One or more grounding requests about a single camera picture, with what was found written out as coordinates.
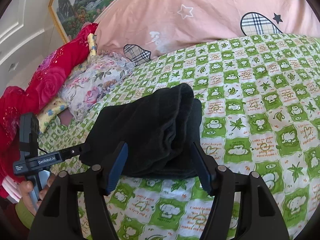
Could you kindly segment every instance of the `white star outline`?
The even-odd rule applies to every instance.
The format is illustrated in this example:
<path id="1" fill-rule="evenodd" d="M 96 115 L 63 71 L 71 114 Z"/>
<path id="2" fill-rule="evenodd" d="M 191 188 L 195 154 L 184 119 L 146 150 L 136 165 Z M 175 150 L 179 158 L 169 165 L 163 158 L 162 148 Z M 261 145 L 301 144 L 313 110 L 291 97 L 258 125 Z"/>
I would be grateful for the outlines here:
<path id="1" fill-rule="evenodd" d="M 193 10 L 193 7 L 186 7 L 185 5 L 182 4 L 177 14 L 180 14 L 181 18 L 184 20 L 187 17 L 193 17 L 192 10 Z"/>

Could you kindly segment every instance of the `black fabric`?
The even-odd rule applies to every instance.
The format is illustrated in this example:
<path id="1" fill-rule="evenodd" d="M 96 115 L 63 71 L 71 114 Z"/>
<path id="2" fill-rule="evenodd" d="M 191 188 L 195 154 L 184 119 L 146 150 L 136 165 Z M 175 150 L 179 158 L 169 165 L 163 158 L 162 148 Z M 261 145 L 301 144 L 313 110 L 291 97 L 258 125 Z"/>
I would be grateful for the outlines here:
<path id="1" fill-rule="evenodd" d="M 79 159 L 99 164 L 120 141 L 129 147 L 124 175 L 148 178 L 196 176 L 189 146 L 200 141 L 202 108 L 189 85 L 163 88 L 152 95 L 101 110 L 86 142 L 91 151 Z"/>

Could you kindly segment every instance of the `black cable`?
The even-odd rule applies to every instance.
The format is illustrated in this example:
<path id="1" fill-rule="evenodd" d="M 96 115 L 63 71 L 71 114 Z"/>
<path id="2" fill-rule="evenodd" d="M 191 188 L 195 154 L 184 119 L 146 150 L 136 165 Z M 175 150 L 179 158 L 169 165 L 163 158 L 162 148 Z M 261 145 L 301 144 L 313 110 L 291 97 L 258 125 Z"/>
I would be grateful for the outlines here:
<path id="1" fill-rule="evenodd" d="M 41 149 L 41 148 L 39 148 L 39 147 L 38 147 L 38 149 L 39 149 L 40 151 L 44 152 L 45 154 L 48 154 L 45 150 L 43 150 L 43 149 Z"/>

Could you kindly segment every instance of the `framed painting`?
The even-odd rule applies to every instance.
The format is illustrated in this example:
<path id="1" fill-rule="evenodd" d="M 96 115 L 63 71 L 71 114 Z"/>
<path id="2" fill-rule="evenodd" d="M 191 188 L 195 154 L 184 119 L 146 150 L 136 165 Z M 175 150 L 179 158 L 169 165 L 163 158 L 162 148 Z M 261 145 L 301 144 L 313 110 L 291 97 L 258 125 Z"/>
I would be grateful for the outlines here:
<path id="1" fill-rule="evenodd" d="M 76 37 L 83 25 L 95 19 L 114 0 L 50 0 L 49 12 L 65 43 Z"/>

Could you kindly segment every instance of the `metal screw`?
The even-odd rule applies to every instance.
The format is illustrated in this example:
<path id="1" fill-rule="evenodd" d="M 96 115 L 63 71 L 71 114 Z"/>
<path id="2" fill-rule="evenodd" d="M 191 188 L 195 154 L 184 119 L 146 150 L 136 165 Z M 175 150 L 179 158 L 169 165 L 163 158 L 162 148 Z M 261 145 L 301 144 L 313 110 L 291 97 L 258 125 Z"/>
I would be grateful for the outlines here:
<path id="1" fill-rule="evenodd" d="M 60 178 L 63 178 L 63 177 L 65 177 L 67 174 L 68 174 L 68 173 L 67 173 L 66 171 L 61 171 L 61 172 L 59 173 L 59 177 L 60 177 Z"/>
<path id="2" fill-rule="evenodd" d="M 224 165 L 219 165 L 219 166 L 218 166 L 218 170 L 219 170 L 219 171 L 226 171 L 226 170 L 227 170 L 227 167 L 224 166 Z"/>
<path id="3" fill-rule="evenodd" d="M 93 171 L 98 171 L 100 169 L 101 169 L 101 166 L 99 164 L 95 164 L 95 165 L 92 166 L 92 170 Z"/>
<path id="4" fill-rule="evenodd" d="M 257 173 L 256 171 L 251 172 L 251 175 L 255 178 L 258 178 L 260 176 L 260 174 Z"/>

